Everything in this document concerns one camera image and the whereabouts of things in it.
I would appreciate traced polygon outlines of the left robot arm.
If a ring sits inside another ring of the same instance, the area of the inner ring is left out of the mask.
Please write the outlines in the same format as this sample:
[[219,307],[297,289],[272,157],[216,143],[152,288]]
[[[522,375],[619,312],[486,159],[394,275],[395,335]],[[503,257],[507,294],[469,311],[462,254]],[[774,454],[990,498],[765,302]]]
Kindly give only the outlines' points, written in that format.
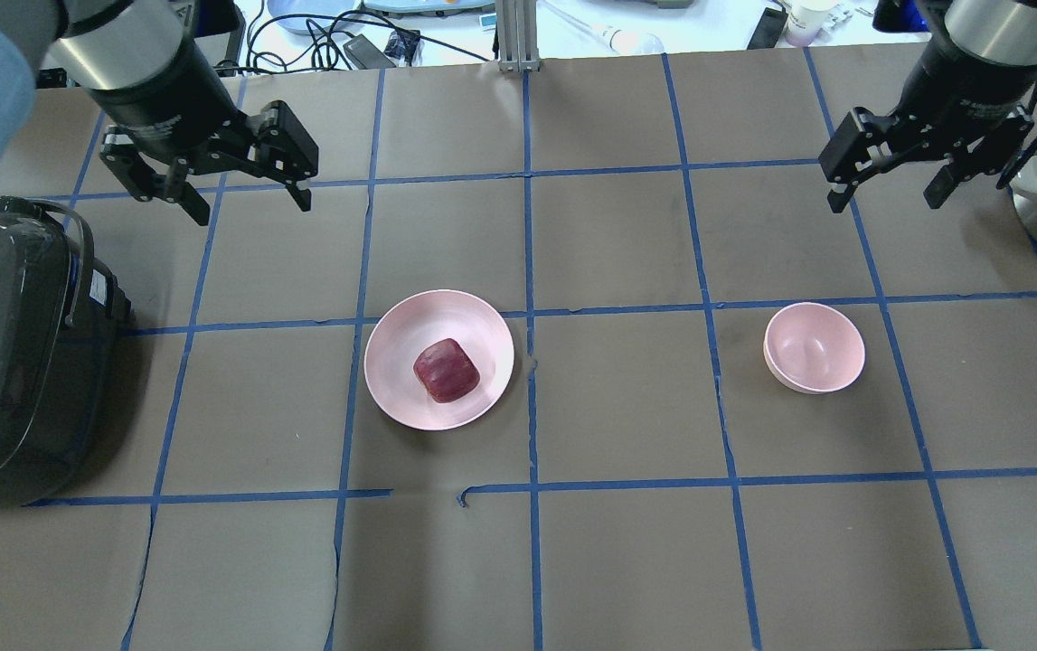
[[189,178],[240,172],[311,209],[316,141],[283,100],[242,112],[167,1],[0,1],[0,160],[47,55],[108,116],[99,155],[135,201],[175,203],[205,226]]

